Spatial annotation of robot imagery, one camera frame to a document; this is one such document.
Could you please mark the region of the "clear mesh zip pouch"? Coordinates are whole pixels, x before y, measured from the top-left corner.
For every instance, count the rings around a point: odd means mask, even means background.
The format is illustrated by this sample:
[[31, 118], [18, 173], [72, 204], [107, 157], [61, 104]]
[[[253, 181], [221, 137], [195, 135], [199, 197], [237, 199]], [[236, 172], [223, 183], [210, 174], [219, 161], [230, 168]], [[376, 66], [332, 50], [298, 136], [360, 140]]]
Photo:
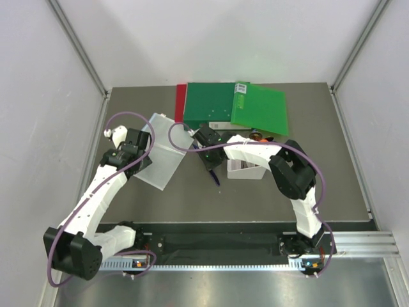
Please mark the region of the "clear mesh zip pouch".
[[163, 191], [186, 153], [169, 142], [168, 132], [174, 120], [154, 113], [149, 122], [155, 133], [153, 148], [148, 154], [152, 163], [134, 176]]

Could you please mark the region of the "dark blue table knife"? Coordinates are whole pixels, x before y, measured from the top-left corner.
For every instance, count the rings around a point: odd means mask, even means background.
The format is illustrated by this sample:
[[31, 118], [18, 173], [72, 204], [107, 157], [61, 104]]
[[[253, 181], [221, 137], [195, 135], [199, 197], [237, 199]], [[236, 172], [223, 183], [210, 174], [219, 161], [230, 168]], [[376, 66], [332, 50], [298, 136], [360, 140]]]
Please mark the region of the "dark blue table knife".
[[[198, 149], [198, 146], [195, 143], [193, 143], [192, 146], [194, 147], [194, 149]], [[215, 172], [213, 170], [210, 170], [209, 174], [212, 177], [213, 181], [215, 182], [215, 185], [217, 187], [219, 187], [220, 186], [220, 181], [219, 181], [217, 175], [215, 174]]]

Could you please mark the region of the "silver spoon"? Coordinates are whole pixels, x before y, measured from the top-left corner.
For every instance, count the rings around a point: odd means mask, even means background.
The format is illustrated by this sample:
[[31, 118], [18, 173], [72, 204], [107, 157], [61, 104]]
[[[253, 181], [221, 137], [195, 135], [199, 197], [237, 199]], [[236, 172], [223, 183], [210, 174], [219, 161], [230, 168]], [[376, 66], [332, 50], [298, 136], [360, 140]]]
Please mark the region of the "silver spoon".
[[249, 138], [252, 139], [252, 140], [255, 140], [255, 141], [261, 141], [263, 139], [263, 135], [259, 131], [253, 130], [249, 134]]

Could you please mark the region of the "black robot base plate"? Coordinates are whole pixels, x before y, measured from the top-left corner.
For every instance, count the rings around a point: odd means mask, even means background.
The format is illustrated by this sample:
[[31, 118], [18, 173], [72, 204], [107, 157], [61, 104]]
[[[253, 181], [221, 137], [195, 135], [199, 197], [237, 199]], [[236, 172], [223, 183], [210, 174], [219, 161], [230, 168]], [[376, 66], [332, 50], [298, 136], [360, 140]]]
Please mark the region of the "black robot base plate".
[[156, 254], [163, 263], [267, 262], [275, 257], [308, 255], [319, 242], [296, 234], [280, 233], [153, 233], [138, 235], [130, 248], [115, 255]]

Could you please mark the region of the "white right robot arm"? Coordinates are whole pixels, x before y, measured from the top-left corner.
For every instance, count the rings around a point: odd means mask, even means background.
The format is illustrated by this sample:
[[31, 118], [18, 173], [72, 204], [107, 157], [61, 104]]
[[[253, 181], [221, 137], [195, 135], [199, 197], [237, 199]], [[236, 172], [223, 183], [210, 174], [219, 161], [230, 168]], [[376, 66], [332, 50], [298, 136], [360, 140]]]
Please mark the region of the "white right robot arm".
[[278, 190], [292, 204], [300, 249], [313, 253], [321, 246], [324, 229], [316, 210], [317, 171], [296, 141], [271, 144], [232, 132], [219, 134], [207, 126], [193, 132], [192, 138], [210, 171], [225, 160], [246, 162], [270, 171]]

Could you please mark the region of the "white divided plastic container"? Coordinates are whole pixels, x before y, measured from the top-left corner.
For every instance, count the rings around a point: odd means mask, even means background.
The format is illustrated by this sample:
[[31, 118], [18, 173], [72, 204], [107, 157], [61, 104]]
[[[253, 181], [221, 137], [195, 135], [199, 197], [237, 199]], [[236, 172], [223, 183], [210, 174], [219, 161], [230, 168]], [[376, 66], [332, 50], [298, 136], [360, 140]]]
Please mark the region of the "white divided plastic container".
[[261, 180], [266, 169], [250, 162], [228, 160], [227, 177], [232, 180]]

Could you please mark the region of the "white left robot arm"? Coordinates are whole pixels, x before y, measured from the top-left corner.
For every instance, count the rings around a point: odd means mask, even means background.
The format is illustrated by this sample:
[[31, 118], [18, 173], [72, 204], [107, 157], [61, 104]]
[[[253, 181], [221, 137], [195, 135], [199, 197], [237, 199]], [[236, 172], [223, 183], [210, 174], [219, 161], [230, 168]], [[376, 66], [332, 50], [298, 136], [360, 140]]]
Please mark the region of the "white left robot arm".
[[103, 154], [93, 180], [71, 214], [43, 235], [48, 271], [90, 280], [108, 258], [124, 249], [136, 254], [144, 248], [144, 237], [129, 223], [120, 223], [105, 233], [98, 233], [97, 228], [120, 189], [151, 164], [148, 154], [154, 135], [122, 125], [104, 134], [113, 148]]

